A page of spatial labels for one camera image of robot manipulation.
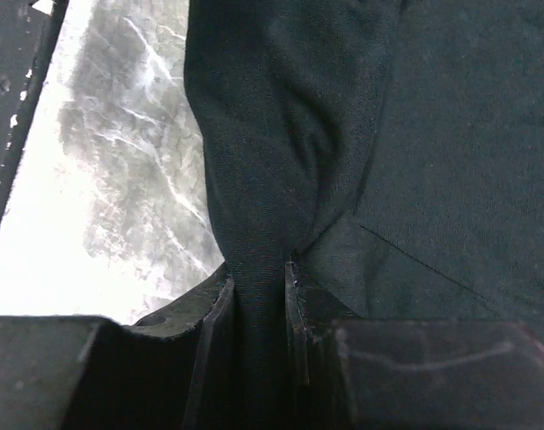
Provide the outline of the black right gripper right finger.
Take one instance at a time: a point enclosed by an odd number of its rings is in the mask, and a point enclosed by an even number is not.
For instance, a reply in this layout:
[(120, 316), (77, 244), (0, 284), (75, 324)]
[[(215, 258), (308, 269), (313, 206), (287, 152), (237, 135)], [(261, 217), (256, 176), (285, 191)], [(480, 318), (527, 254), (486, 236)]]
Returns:
[(544, 347), (524, 325), (358, 317), (285, 269), (301, 429), (544, 429)]

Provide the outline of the black t shirt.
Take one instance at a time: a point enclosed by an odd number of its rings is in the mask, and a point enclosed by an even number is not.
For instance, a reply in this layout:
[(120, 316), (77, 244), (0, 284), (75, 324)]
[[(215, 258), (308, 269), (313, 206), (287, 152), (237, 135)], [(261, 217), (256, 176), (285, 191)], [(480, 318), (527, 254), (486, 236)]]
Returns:
[(184, 77), (243, 428), (283, 409), (291, 260), (367, 318), (544, 345), (544, 1), (193, 1)]

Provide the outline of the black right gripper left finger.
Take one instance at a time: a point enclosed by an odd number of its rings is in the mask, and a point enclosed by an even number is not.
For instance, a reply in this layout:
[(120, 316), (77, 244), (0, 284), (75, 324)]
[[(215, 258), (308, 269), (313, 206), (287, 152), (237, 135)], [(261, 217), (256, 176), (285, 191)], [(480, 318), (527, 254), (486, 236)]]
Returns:
[(0, 316), (0, 429), (226, 429), (234, 300), (225, 268), (133, 326)]

